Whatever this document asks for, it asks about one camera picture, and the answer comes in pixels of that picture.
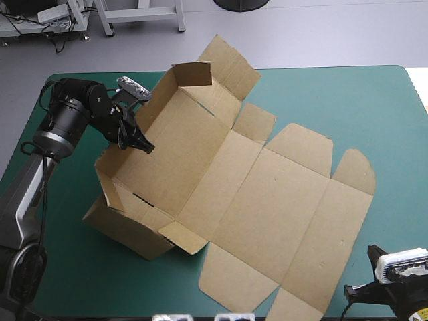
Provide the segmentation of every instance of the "cardboard box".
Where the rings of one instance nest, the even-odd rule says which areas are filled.
[[[275,116],[239,113],[260,75],[218,36],[199,60],[174,65],[138,111],[152,154],[112,145],[97,161],[104,196],[84,220],[147,259],[210,241],[199,286],[214,300],[250,312],[279,286],[269,321],[319,320],[375,173],[348,150],[330,178],[332,141],[297,124],[266,144]]]

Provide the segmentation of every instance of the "cable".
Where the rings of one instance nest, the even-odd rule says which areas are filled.
[[[342,315],[340,316],[339,321],[343,321],[346,313],[348,312],[349,308],[354,304],[354,302],[349,302],[348,305],[345,307],[345,309],[343,309]]]
[[[27,152],[25,151],[25,146],[27,145],[31,145],[34,147],[34,149],[38,149],[39,152],[41,152],[41,155],[43,157],[43,207],[42,207],[42,211],[41,211],[41,228],[40,228],[40,234],[39,234],[39,244],[37,247],[37,257],[34,261],[34,266],[33,266],[33,271],[30,277],[30,282],[29,282],[29,289],[27,291],[27,295],[26,297],[23,298],[23,301],[16,313],[17,315],[17,321],[23,321],[23,317],[25,316],[23,311],[26,307],[26,305],[29,303],[29,295],[32,293],[33,291],[33,283],[35,281],[35,277],[36,277],[36,273],[37,273],[37,261],[38,259],[42,256],[44,247],[44,240],[45,240],[45,231],[46,231],[46,217],[47,217],[47,180],[48,180],[48,172],[47,172],[47,153],[46,150],[42,149],[42,147],[40,147],[40,145],[34,143],[34,142],[23,142],[21,145],[21,152],[23,152],[24,154],[32,154],[34,152]]]
[[[22,35],[22,32],[20,32],[20,30],[18,30],[18,28],[16,28],[16,25],[10,20],[10,18],[4,12],[0,11],[0,14],[8,20],[8,22],[13,26],[13,28],[17,31],[17,33],[19,35]]]
[[[44,27],[42,29],[41,33],[46,37],[47,40],[49,40],[53,44],[53,46],[55,47],[55,52],[57,54],[59,54],[59,53],[63,52],[63,50],[64,50],[64,48],[66,46],[66,43],[71,40],[70,36],[71,36],[71,33],[74,31],[74,27],[76,26],[76,23],[77,23],[77,21],[75,19],[73,19],[73,21],[71,22],[70,26],[68,27],[66,38],[64,39],[64,41],[62,43],[62,46],[59,49],[58,49],[58,44],[55,42],[55,40],[52,39],[48,34],[45,33],[45,30],[48,27],[50,27],[50,25]]]
[[[93,8],[93,7],[89,7],[89,8],[87,8],[87,9],[85,9],[84,11],[82,11],[82,13],[85,13],[85,12],[89,12],[89,11],[97,11],[96,10],[96,8]],[[16,32],[19,34],[19,35],[23,35],[22,34],[22,32],[20,31],[20,30],[18,30],[18,28],[16,27],[16,25],[12,22],[12,20],[11,19],[16,19],[16,17],[14,17],[14,16],[12,16],[12,15],[10,15],[10,14],[8,14],[8,13],[4,13],[4,12],[2,12],[2,11],[0,11],[0,14],[2,15],[2,16],[4,16],[7,20],[8,20],[8,22],[13,26],[13,28],[16,30]],[[39,23],[39,22],[37,22],[37,21],[35,21],[35,20],[30,20],[30,19],[28,19],[26,16],[24,16],[24,15],[22,15],[22,18],[20,18],[21,20],[24,20],[24,21],[26,21],[26,22],[29,22],[29,23],[34,23],[34,24],[37,24],[37,25],[40,25],[40,26],[45,26],[42,30],[41,30],[41,34],[42,35],[44,35],[45,36],[45,38],[47,39],[47,40],[49,40],[49,42],[51,42],[52,44],[53,44],[53,46],[55,47],[55,52],[57,53],[57,54],[59,54],[59,53],[61,53],[61,52],[63,52],[63,50],[64,50],[64,48],[65,48],[65,46],[66,46],[66,43],[67,42],[69,42],[69,41],[71,41],[71,33],[72,32],[74,32],[74,28],[75,28],[75,26],[76,26],[76,24],[77,24],[77,21],[76,21],[76,19],[72,19],[72,15],[71,15],[71,13],[69,14],[69,16],[68,16],[68,21],[66,22],[66,23],[64,23],[64,22],[60,22],[60,21],[51,21],[51,22],[48,22],[48,23]],[[60,27],[60,28],[62,28],[62,29],[68,29],[67,31],[66,31],[66,36],[65,36],[65,39],[64,39],[64,41],[62,42],[62,45],[61,45],[61,47],[59,47],[59,45],[57,44],[57,42],[54,40],[54,39],[52,39],[52,37],[50,37],[46,32],[45,32],[45,30],[47,29],[47,28],[49,28],[49,27],[52,27],[52,26],[58,26],[58,27]]]

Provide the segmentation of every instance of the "power strip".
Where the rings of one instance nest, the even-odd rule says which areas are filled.
[[[63,4],[63,5],[57,5],[56,7],[40,11],[37,14],[37,17],[39,19],[39,23],[47,23],[50,21],[67,17],[68,15],[69,15],[68,7],[66,4]]]

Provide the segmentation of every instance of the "box flap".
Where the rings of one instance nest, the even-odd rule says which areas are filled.
[[[212,84],[209,62],[186,62],[173,65],[178,86],[206,86]]]
[[[323,313],[280,288],[266,321],[320,321]]]
[[[370,195],[375,194],[376,175],[368,159],[357,149],[348,149],[333,179]]]
[[[287,125],[266,147],[330,178],[333,142],[297,124]]]
[[[276,116],[256,105],[247,103],[233,125],[233,130],[255,142],[265,144],[274,128],[275,121]]]
[[[122,201],[120,200],[118,191],[116,189],[113,180],[104,174],[101,170],[95,168],[96,174],[98,175],[98,179],[100,180],[102,192],[106,198],[107,205],[113,209],[117,209],[119,211],[124,210],[124,206]]]
[[[177,90],[146,134],[156,148],[150,155],[133,150],[115,178],[176,217],[228,132],[228,127]]]
[[[213,77],[241,101],[245,99],[261,77],[235,48],[218,35],[214,37],[198,60],[211,62]]]
[[[170,68],[154,87],[152,99],[136,112],[136,123],[143,132],[147,132],[176,90],[177,82],[174,71]]]
[[[231,128],[239,114],[242,102],[213,78],[212,86],[181,87],[215,117]]]
[[[325,312],[372,198],[330,180],[282,287]]]
[[[263,149],[213,243],[280,283],[329,182]]]
[[[109,208],[104,196],[96,200],[83,220],[149,260],[174,247],[158,233]]]
[[[177,220],[210,240],[260,151],[260,144],[230,130]]]
[[[156,207],[150,207],[150,209],[146,212],[146,215],[144,215],[144,217],[140,220],[140,223],[144,224],[153,231],[158,231],[172,222],[173,219],[169,217],[169,215],[162,212],[160,209],[157,209]]]
[[[179,222],[172,222],[159,229],[159,233],[184,249],[188,254],[198,253],[208,241],[182,226]]]
[[[277,286],[251,266],[210,243],[199,288],[227,309],[253,311]]]

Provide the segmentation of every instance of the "hole in cardboard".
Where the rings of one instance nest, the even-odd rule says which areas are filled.
[[[149,203],[148,201],[146,201],[145,199],[143,199],[141,196],[138,196],[137,194],[133,193],[134,196],[137,196],[141,201],[149,204],[151,207],[154,207],[154,205],[152,203]]]

